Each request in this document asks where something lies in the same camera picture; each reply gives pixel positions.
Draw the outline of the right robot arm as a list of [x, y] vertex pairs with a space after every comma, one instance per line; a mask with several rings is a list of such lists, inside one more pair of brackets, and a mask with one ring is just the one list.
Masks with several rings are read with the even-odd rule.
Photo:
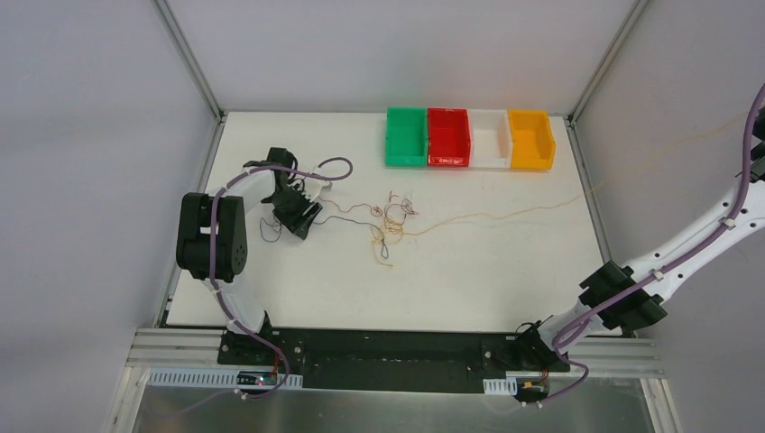
[[750, 146], [747, 194], [731, 189], [709, 211], [652, 253], [623, 266], [605, 263], [584, 279], [573, 308], [538, 321], [516, 336], [513, 361], [521, 368], [565, 370], [560, 356], [585, 336], [636, 331], [668, 313], [664, 303], [714, 258], [764, 227], [764, 144]]

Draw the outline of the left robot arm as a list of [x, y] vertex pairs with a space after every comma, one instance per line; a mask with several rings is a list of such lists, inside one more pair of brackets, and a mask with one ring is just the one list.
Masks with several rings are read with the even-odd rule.
[[266, 364], [282, 352], [262, 332], [268, 322], [244, 273], [248, 260], [247, 214], [269, 205], [281, 228], [304, 240], [322, 210], [323, 190], [337, 180], [324, 172], [333, 158], [303, 171], [292, 152], [272, 147], [265, 159], [249, 161], [225, 184], [183, 196], [176, 263], [211, 292], [226, 318], [226, 329], [244, 335], [240, 351], [252, 364]]

